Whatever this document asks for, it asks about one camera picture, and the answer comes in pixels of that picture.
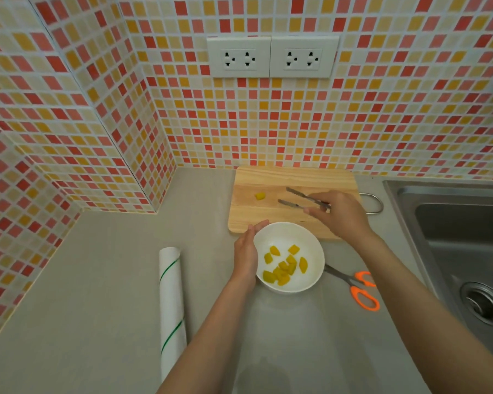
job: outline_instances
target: countertop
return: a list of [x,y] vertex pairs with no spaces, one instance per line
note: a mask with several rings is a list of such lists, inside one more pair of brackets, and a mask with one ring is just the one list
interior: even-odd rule
[[[0,393],[155,393],[159,250],[181,249],[190,338],[232,271],[233,179],[233,170],[180,168],[156,215],[83,213],[0,333]],[[385,204],[371,226],[421,278],[383,178],[356,180]],[[322,246],[328,264],[364,269],[348,244]],[[379,312],[357,306],[347,284],[329,274],[292,296],[259,283],[223,392],[429,393],[373,295]]]

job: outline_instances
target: kitchen sink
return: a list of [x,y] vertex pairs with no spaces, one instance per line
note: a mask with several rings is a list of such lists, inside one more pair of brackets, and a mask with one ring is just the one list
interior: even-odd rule
[[425,283],[493,353],[493,185],[385,181]]

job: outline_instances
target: white outlet plate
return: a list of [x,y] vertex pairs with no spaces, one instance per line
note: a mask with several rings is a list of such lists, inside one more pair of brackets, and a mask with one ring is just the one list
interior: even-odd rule
[[272,36],[270,77],[330,77],[339,36]]
[[270,37],[207,38],[212,77],[268,77]]

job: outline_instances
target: white bowl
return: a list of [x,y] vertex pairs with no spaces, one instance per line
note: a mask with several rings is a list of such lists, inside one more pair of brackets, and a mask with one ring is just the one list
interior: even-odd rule
[[[317,238],[307,229],[293,223],[273,223],[264,227],[254,237],[254,244],[257,249],[258,263],[256,275],[270,290],[291,294],[299,291],[306,291],[312,287],[321,277],[325,268],[325,254]],[[277,281],[273,284],[263,280],[263,271],[274,271],[277,265],[289,256],[289,248],[296,245],[300,248],[294,258],[300,261],[301,257],[307,259],[309,267],[305,274],[296,268],[294,275],[290,277],[290,282],[279,286]],[[265,262],[265,254],[269,253],[270,246],[275,246],[280,251],[281,256],[274,256],[272,263]]]

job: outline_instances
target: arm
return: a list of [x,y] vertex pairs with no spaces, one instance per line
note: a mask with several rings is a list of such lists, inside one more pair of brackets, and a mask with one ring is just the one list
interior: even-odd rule
[[331,211],[307,208],[358,252],[373,276],[404,345],[433,393],[493,393],[493,355],[372,231],[351,195],[311,195]]
[[268,225],[249,226],[234,245],[234,271],[203,325],[162,383],[157,394],[220,391],[246,299],[256,285],[254,235]]

